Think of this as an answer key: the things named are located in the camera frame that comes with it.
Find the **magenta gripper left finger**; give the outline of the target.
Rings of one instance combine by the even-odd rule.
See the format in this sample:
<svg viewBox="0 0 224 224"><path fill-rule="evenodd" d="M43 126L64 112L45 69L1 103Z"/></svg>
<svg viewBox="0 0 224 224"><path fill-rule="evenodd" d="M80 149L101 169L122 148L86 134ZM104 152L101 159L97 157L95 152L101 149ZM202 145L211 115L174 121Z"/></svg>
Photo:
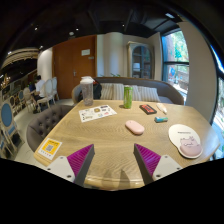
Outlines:
<svg viewBox="0 0 224 224"><path fill-rule="evenodd" d="M69 156L59 156L46 170L76 185L83 186L94 155L94 145L91 144Z"/></svg>

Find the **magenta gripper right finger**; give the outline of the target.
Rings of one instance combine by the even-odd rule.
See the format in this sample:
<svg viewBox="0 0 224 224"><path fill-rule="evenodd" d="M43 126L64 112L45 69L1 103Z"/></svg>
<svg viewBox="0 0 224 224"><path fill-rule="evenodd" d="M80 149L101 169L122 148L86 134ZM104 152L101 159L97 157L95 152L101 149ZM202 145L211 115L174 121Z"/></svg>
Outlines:
<svg viewBox="0 0 224 224"><path fill-rule="evenodd" d="M134 144L134 156L145 185L182 169L170 156L160 156L154 151L137 143Z"/></svg>

